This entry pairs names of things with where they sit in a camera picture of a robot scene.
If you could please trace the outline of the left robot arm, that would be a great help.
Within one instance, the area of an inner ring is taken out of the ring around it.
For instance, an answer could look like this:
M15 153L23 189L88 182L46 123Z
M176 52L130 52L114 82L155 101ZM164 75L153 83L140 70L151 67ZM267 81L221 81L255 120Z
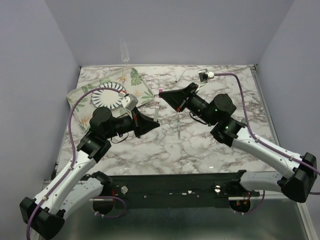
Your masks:
M78 146L72 145L72 158L51 183L34 198L25 197L20 202L23 221L27 224L26 238L31 230L50 240L62 229L67 218L81 205L94 197L107 197L111 185L106 179L92 177L84 186L81 178L93 168L111 148L110 139L134 132L137 138L158 128L160 123L138 111L130 116L113 117L107 107L94 110L89 121L89 131Z

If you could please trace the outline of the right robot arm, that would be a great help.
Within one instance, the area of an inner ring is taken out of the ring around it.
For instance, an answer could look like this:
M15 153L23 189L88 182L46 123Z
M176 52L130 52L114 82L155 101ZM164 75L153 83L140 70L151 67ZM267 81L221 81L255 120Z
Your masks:
M274 168L280 177L275 183L254 180L248 183L248 175L230 183L230 191L241 196L247 190L267 190L281 192L290 200L306 202L317 179L317 159L311 153L301 155L282 148L253 133L248 123L232 118L236 110L232 99L225 93L216 95L206 102L198 92L198 85L189 84L178 90L162 91L159 97L176 112L188 109L191 113L213 126L211 134L221 144L242 150Z

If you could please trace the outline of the white marker with pink tip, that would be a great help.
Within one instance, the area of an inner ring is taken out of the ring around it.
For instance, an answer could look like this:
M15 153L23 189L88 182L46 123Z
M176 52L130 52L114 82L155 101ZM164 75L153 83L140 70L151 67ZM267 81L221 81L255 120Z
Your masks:
M160 110L160 108L157 106L157 107L155 108L154 117L153 117L153 120L154 120L155 122L158 122L159 110Z

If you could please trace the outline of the white pen with dark tip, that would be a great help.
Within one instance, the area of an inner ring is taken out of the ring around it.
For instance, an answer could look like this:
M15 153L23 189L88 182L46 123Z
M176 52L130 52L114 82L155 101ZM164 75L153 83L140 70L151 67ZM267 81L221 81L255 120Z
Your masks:
M184 73L185 73L185 71L183 70L183 71L178 75L178 77L176 78L175 83L177 83L177 82L183 77Z

